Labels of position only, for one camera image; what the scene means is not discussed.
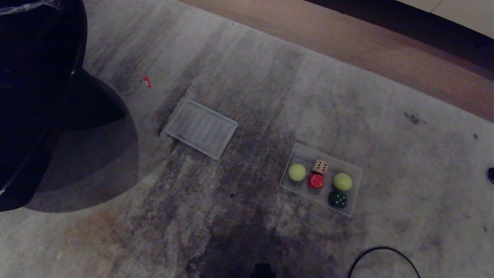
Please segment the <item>green die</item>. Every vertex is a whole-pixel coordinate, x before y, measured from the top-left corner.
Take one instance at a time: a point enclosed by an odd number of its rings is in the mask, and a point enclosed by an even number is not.
[[[331,206],[344,208],[344,207],[346,207],[346,203],[348,203],[348,200],[347,200],[346,195],[344,193],[333,191],[329,194],[329,204]]]

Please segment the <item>clear plastic tray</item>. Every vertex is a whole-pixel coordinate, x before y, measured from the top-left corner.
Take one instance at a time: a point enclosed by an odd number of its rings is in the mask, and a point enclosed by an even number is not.
[[[196,150],[219,159],[239,124],[204,105],[186,99],[165,132]]]
[[[329,169],[328,172],[324,175],[324,187],[322,189],[314,189],[307,186],[307,176],[310,174],[310,168],[312,167],[316,159],[322,159],[328,163]],[[299,182],[295,182],[290,179],[287,173],[289,166],[294,163],[302,164],[307,170],[306,177]],[[348,175],[350,175],[353,181],[353,186],[350,190],[340,191],[333,186],[333,177],[338,173],[347,173]],[[287,167],[285,168],[285,173],[283,174],[280,185],[285,189],[311,199],[332,210],[335,210],[346,216],[352,216],[363,175],[364,171],[362,171],[362,169],[357,166],[353,166],[344,161],[332,158],[329,155],[311,149],[307,146],[296,143],[295,146],[293,146],[293,150],[291,151],[290,159],[288,161]],[[338,208],[329,205],[328,197],[332,191],[342,192],[346,194],[348,199],[346,207]]]

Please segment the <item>die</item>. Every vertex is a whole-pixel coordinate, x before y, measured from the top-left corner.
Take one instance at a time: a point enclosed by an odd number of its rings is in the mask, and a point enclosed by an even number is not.
[[[310,168],[310,171],[317,173],[317,174],[324,175],[328,172],[328,164],[324,160],[317,159],[316,163],[314,163],[312,168]]]
[[[310,174],[307,177],[307,186],[310,188],[321,189],[324,186],[324,178],[323,175],[319,174]]]
[[[347,200],[346,195],[344,193],[333,191],[329,194],[329,204],[331,206],[344,208],[344,207],[346,207],[347,202],[348,202],[348,200]]]

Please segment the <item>tennis ball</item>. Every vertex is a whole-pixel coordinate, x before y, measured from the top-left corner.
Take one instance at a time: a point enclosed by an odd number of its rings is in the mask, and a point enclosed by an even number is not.
[[[290,179],[299,182],[305,178],[305,174],[307,171],[305,170],[305,167],[302,164],[292,164],[290,168],[288,169],[288,175],[290,176]]]
[[[334,186],[341,191],[348,191],[352,188],[352,178],[345,173],[339,173],[334,175]]]

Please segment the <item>red die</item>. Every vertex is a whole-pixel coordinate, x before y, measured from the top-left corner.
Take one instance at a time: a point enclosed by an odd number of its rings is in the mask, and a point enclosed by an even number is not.
[[[324,186],[324,178],[320,174],[310,174],[307,177],[307,185],[310,188],[318,188],[318,189],[321,189]]]

